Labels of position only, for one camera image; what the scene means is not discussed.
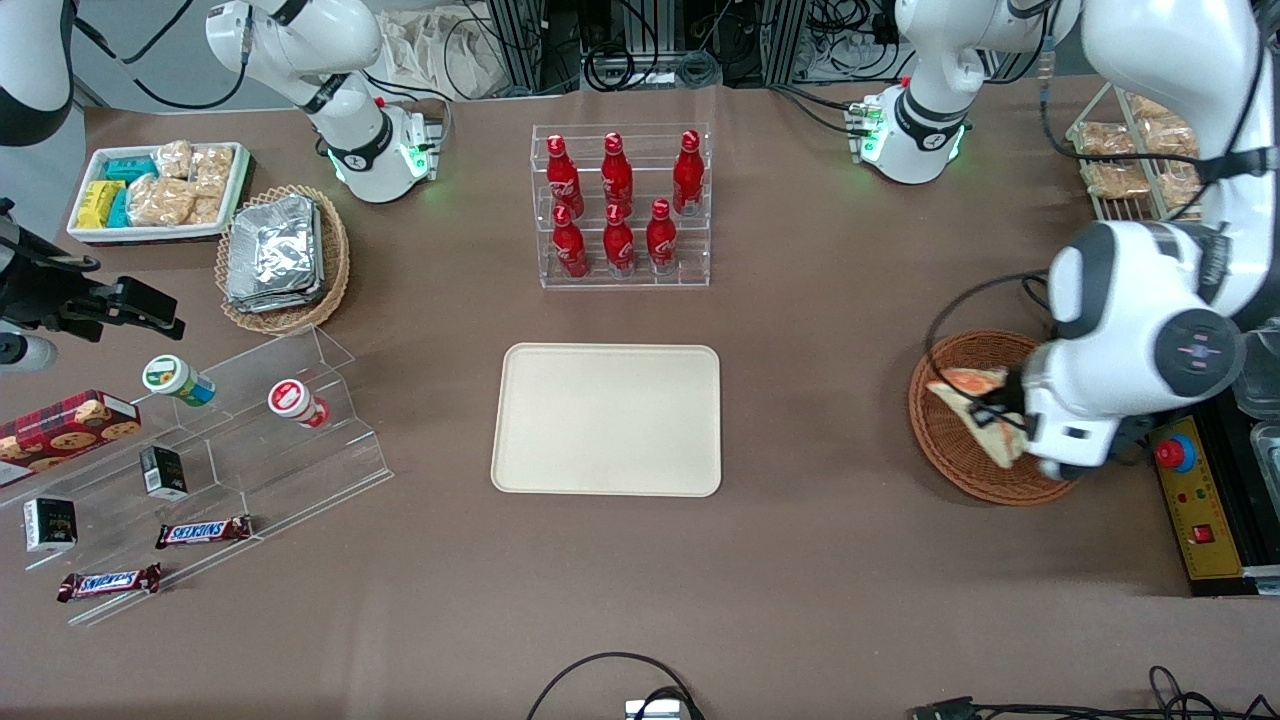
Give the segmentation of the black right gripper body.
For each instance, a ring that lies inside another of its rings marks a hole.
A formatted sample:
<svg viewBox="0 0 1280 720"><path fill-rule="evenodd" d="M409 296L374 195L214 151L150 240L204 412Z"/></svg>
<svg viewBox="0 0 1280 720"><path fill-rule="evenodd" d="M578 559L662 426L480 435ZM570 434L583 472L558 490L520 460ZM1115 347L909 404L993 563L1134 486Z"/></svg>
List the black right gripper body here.
<svg viewBox="0 0 1280 720"><path fill-rule="evenodd" d="M3 320L27 331L42 327L86 341L101 340L101 322L69 310L81 300L91 300L99 284L86 274L100 264L88 256L76 260L24 229L12 217L14 206L12 200L3 201Z"/></svg>

